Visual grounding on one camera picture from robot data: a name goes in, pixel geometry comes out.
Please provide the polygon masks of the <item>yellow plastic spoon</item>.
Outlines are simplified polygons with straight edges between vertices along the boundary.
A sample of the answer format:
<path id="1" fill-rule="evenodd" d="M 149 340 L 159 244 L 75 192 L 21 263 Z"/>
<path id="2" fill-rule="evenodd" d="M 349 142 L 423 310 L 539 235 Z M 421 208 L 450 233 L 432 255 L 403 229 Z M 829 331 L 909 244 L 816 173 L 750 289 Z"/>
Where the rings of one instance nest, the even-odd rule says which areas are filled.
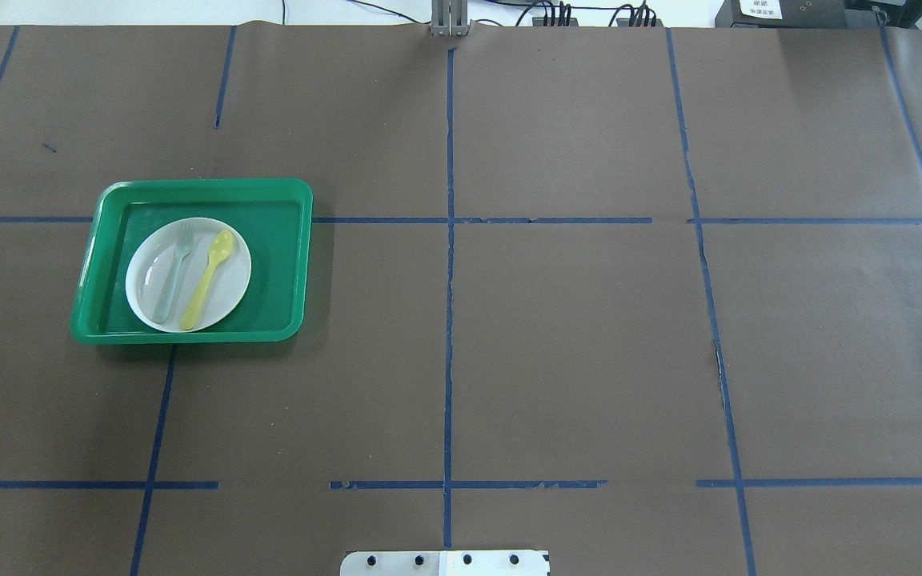
<path id="1" fill-rule="evenodd" d="M 194 288 L 193 294 L 190 296 L 189 302 L 187 303 L 186 307 L 184 307 L 182 317 L 180 317 L 178 324 L 180 329 L 190 331 L 197 327 L 198 321 L 200 321 L 202 316 L 202 310 L 204 310 L 205 302 L 208 298 L 216 270 L 218 270 L 218 268 L 228 258 L 230 258 L 234 250 L 234 234 L 230 229 L 224 227 L 224 229 L 220 230 L 220 232 L 216 234 L 212 243 L 209 245 L 209 250 L 207 253 L 207 265 L 204 272 L 202 272 L 200 281 L 198 281 L 197 286 Z"/>

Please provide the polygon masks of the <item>green plastic tray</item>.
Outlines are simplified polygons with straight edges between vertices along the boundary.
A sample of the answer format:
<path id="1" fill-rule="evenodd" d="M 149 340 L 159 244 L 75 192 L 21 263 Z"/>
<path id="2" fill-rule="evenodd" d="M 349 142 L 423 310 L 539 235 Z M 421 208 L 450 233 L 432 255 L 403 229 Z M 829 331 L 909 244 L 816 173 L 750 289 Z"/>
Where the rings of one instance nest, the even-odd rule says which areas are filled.
<path id="1" fill-rule="evenodd" d="M 281 342 L 303 324 L 314 195 L 297 178 L 138 180 L 98 200 L 82 262 L 70 332 L 84 344 Z M 213 218 L 241 234 L 252 257 L 247 292 L 205 330 L 164 333 L 133 314 L 123 285 L 151 233 L 183 218 Z"/>

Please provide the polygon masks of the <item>black power strip right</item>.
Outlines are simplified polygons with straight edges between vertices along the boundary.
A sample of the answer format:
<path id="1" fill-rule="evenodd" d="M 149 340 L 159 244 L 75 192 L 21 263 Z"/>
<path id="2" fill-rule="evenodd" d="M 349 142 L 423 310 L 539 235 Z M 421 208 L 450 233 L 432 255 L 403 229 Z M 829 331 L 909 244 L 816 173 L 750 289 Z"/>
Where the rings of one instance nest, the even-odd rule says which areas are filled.
<path id="1" fill-rule="evenodd" d="M 663 28 L 663 21 L 654 12 L 645 15 L 633 15 L 630 18 L 616 18 L 618 28 Z"/>

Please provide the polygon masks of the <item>grey metal mounting plate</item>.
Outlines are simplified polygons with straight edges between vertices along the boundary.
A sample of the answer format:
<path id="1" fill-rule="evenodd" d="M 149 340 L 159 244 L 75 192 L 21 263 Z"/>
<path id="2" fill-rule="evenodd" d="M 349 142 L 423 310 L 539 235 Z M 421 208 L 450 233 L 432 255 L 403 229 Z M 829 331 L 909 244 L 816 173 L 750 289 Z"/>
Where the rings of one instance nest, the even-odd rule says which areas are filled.
<path id="1" fill-rule="evenodd" d="M 355 551 L 340 575 L 550 575 L 544 550 Z"/>

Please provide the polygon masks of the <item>clear plastic fork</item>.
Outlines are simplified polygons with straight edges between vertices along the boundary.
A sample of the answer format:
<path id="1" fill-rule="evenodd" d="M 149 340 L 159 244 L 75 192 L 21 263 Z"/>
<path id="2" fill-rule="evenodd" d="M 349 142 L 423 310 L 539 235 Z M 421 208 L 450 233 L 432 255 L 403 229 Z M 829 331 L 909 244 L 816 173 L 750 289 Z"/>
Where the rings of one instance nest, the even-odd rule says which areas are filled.
<path id="1" fill-rule="evenodd" d="M 190 252 L 193 251 L 194 232 L 193 225 L 189 220 L 182 220 L 177 229 L 176 242 L 173 247 L 173 260 L 167 274 L 163 291 L 158 296 L 156 310 L 154 310 L 151 320 L 154 323 L 164 324 L 169 320 L 177 294 L 177 284 L 182 276 L 184 262 L 189 258 Z"/>

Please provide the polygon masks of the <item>black power strip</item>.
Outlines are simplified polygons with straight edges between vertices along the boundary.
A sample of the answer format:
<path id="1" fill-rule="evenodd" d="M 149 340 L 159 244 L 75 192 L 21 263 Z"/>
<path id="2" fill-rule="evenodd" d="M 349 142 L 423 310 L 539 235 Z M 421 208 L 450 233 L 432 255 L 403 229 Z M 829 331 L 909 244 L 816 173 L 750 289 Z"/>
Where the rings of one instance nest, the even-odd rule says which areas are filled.
<path id="1" fill-rule="evenodd" d="M 531 19 L 535 28 L 575 28 L 579 26 L 579 21 L 573 14 L 563 12 L 563 14 L 545 14 L 543 16 L 534 16 Z"/>
<path id="2" fill-rule="evenodd" d="M 663 21 L 654 12 L 645 15 L 633 15 L 630 18 L 616 18 L 618 28 L 663 28 Z"/>

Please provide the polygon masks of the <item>white round plate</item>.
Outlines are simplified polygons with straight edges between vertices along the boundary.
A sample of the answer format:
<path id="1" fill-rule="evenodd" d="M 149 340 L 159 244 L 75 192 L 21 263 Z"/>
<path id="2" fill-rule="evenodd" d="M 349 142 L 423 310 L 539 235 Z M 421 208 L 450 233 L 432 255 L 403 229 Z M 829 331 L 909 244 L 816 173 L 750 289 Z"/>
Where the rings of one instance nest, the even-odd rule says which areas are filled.
<path id="1" fill-rule="evenodd" d="M 154 323 L 151 316 L 170 270 L 179 223 L 184 219 L 193 225 L 193 250 L 184 262 L 169 320 L 164 324 Z M 205 270 L 209 245 L 224 227 L 234 234 L 235 250 L 216 270 L 197 327 L 190 331 L 182 330 L 178 327 L 179 319 Z M 251 253 L 246 241 L 233 226 L 213 218 L 183 218 L 155 230 L 138 246 L 128 263 L 123 285 L 128 305 L 142 323 L 164 333 L 191 333 L 205 330 L 230 316 L 247 292 L 251 273 Z"/>

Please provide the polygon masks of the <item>black equipment box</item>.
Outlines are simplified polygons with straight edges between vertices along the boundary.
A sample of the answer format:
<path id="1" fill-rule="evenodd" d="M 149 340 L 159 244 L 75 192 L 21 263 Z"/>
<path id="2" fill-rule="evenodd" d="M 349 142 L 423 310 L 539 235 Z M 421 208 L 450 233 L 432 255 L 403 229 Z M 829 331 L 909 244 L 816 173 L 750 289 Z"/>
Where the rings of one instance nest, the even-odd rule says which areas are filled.
<path id="1" fill-rule="evenodd" d="M 714 17 L 716 28 L 858 30 L 886 22 L 860 1 L 724 1 Z"/>

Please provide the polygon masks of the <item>black power strip left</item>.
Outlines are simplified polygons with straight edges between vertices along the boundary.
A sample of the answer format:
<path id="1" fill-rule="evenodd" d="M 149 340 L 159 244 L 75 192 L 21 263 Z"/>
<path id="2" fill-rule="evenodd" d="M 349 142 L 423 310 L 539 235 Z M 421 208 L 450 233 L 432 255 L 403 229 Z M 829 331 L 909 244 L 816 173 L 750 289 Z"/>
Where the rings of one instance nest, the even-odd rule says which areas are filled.
<path id="1" fill-rule="evenodd" d="M 534 16 L 531 19 L 535 28 L 575 28 L 579 26 L 579 21 L 573 14 L 563 12 L 563 14 L 545 14 L 543 16 Z"/>

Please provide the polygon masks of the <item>grey aluminium post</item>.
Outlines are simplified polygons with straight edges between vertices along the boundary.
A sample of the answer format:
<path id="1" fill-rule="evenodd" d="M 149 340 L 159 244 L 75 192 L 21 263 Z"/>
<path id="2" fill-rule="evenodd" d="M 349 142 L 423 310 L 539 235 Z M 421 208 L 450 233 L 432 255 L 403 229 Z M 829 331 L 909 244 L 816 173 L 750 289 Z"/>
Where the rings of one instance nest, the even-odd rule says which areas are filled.
<path id="1" fill-rule="evenodd" d="M 433 37 L 464 37 L 471 32 L 468 0 L 432 0 L 429 30 Z"/>

